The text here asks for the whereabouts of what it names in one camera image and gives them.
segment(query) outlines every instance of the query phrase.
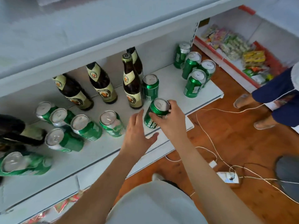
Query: beer can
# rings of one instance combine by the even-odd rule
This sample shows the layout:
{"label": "beer can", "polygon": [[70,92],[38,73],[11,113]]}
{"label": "beer can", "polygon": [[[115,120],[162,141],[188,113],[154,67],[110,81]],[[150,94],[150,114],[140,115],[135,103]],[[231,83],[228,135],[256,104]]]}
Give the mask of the beer can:
{"label": "beer can", "polygon": [[125,127],[119,115],[111,110],[105,111],[100,115],[100,125],[112,137],[120,137],[125,133]]}
{"label": "beer can", "polygon": [[84,141],[72,131],[55,128],[47,134],[45,144],[62,152],[79,152],[83,148]]}
{"label": "beer can", "polygon": [[188,42],[181,42],[176,48],[176,55],[174,59],[174,66],[178,69],[183,69],[185,59],[190,52],[191,44]]}
{"label": "beer can", "polygon": [[158,97],[159,79],[154,74],[149,74],[143,77],[144,98],[147,101],[153,101]]}
{"label": "beer can", "polygon": [[155,123],[151,119],[149,113],[153,112],[157,116],[163,117],[169,113],[169,109],[170,109],[170,104],[168,101],[166,101],[162,98],[156,98],[155,100],[153,100],[151,102],[147,112],[145,113],[144,124],[151,129],[155,129],[157,127],[157,123]]}
{"label": "beer can", "polygon": [[187,55],[185,65],[183,68],[183,79],[187,79],[189,74],[200,65],[202,56],[198,52],[190,52]]}
{"label": "beer can", "polygon": [[38,104],[37,108],[35,109],[35,114],[39,119],[52,124],[50,115],[56,109],[58,109],[56,105],[48,101],[43,101]]}
{"label": "beer can", "polygon": [[71,128],[74,133],[95,141],[102,135],[102,128],[91,121],[86,115],[77,115],[71,121]]}
{"label": "beer can", "polygon": [[54,110],[50,115],[50,120],[55,127],[70,126],[72,119],[75,117],[74,113],[64,108]]}
{"label": "beer can", "polygon": [[12,152],[0,158],[0,176],[42,175],[52,166],[52,158],[33,152]]}
{"label": "beer can", "polygon": [[195,69],[188,78],[187,85],[184,90],[186,97],[194,98],[206,82],[206,73],[203,70]]}
{"label": "beer can", "polygon": [[207,80],[204,84],[205,86],[206,83],[211,79],[212,75],[214,74],[216,70],[216,64],[212,60],[203,60],[199,65],[198,69],[203,70],[206,73]]}

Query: person's left hand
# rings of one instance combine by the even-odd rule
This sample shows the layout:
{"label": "person's left hand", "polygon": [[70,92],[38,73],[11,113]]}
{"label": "person's left hand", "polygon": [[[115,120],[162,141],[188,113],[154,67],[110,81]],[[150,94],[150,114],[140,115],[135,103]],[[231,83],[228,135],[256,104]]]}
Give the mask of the person's left hand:
{"label": "person's left hand", "polygon": [[144,110],[141,110],[130,117],[125,139],[120,150],[120,154],[129,155],[135,162],[156,142],[159,135],[159,133],[154,133],[150,139],[145,137],[142,119],[143,112]]}

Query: brown floor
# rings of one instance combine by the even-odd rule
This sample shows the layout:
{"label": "brown floor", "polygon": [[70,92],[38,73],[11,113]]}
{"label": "brown floor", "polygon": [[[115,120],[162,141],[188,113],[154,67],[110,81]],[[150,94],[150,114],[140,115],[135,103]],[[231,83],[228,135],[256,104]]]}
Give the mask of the brown floor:
{"label": "brown floor", "polygon": [[[219,66],[217,66],[212,80],[224,92],[224,98],[205,106],[204,109],[218,108],[237,111],[232,104],[246,91]],[[214,151],[210,140],[196,121],[196,114],[223,160],[239,166],[243,166],[245,163],[266,166],[267,168],[253,164],[245,165],[264,178],[274,178],[272,169],[277,157],[283,154],[299,154],[299,135],[291,128],[279,125],[259,131],[253,127],[255,121],[271,114],[267,107],[263,106],[240,114],[218,110],[199,110],[189,115],[189,119],[195,125],[195,128],[188,132],[191,142],[195,146],[203,146]],[[214,159],[213,154],[200,148],[198,151],[208,162]],[[168,158],[178,160],[179,155],[173,151]],[[215,171],[228,171],[228,167],[219,161],[218,166],[214,169]],[[182,163],[170,162],[163,157],[129,177],[123,184],[117,200],[132,188],[151,181],[151,176],[155,172],[162,174],[167,180],[176,182],[187,194],[191,195],[194,192]],[[237,170],[237,172],[239,176],[243,174],[241,170]],[[250,172],[245,172],[245,175],[254,176]],[[231,188],[266,223],[299,223],[299,204],[292,202],[263,180],[246,178],[242,184],[232,185]],[[201,210],[196,194],[192,196],[192,199]]]}

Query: beer bottle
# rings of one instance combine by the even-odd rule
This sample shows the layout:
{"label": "beer bottle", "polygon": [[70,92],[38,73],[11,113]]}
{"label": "beer bottle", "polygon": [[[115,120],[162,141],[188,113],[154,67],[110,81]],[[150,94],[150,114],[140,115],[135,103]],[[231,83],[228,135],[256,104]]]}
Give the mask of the beer bottle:
{"label": "beer bottle", "polygon": [[142,63],[141,63],[140,57],[138,56],[135,47],[127,49],[127,52],[132,55],[134,68],[136,69],[136,71],[139,75],[140,82],[142,83],[143,82],[143,69],[142,69]]}
{"label": "beer bottle", "polygon": [[113,104],[117,101],[117,93],[114,90],[107,73],[96,62],[86,65],[89,80],[95,90],[101,95],[104,102]]}
{"label": "beer bottle", "polygon": [[81,110],[92,109],[94,102],[75,79],[62,74],[54,77],[53,80],[59,91]]}
{"label": "beer bottle", "polygon": [[128,52],[122,57],[123,72],[123,88],[129,100],[129,104],[133,109],[140,109],[143,106],[143,90],[138,74],[133,65],[132,55]]}
{"label": "beer bottle", "polygon": [[0,143],[38,146],[44,143],[47,132],[30,126],[13,116],[0,114]]}

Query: person's right hand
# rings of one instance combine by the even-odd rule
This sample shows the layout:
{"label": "person's right hand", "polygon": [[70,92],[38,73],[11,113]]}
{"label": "person's right hand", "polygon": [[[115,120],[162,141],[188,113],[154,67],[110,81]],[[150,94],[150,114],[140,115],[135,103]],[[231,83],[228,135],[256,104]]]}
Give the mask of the person's right hand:
{"label": "person's right hand", "polygon": [[158,117],[154,113],[149,113],[151,119],[159,124],[163,133],[171,142],[187,138],[185,114],[182,112],[176,101],[169,100],[171,105],[170,113],[165,119]]}

